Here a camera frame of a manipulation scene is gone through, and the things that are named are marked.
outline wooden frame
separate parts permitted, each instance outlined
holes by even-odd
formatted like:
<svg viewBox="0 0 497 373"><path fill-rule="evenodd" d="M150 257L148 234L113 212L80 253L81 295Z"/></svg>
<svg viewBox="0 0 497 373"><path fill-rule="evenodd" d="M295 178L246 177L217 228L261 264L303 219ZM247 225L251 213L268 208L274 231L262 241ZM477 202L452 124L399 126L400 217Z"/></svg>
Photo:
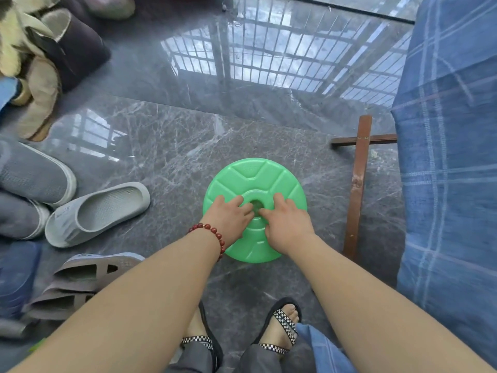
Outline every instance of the wooden frame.
<svg viewBox="0 0 497 373"><path fill-rule="evenodd" d="M355 145L354 168L352 171L352 188L347 213L347 226L345 227L345 241L343 255L355 261L357 259L357 239L359 236L359 222L361 218L362 197L364 194L364 175L368 163L369 146L376 144L395 144L397 135L371 136L371 115L362 115L359 118L359 127L356 137L340 137L332 139L331 148Z"/></svg>

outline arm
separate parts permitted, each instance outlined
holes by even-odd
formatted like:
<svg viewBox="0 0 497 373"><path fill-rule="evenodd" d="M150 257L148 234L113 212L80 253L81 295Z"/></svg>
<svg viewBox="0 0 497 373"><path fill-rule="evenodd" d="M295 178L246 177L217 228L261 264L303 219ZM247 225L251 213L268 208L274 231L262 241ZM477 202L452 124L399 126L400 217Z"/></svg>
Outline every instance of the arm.
<svg viewBox="0 0 497 373"><path fill-rule="evenodd" d="M260 210L271 246L302 270L360 373L495 373L413 302L315 235L307 212L281 194Z"/></svg>
<svg viewBox="0 0 497 373"><path fill-rule="evenodd" d="M253 218L238 196L218 197L202 223L233 244ZM198 229L116 279L10 373L155 373L176 351L219 257L219 241Z"/></svg>

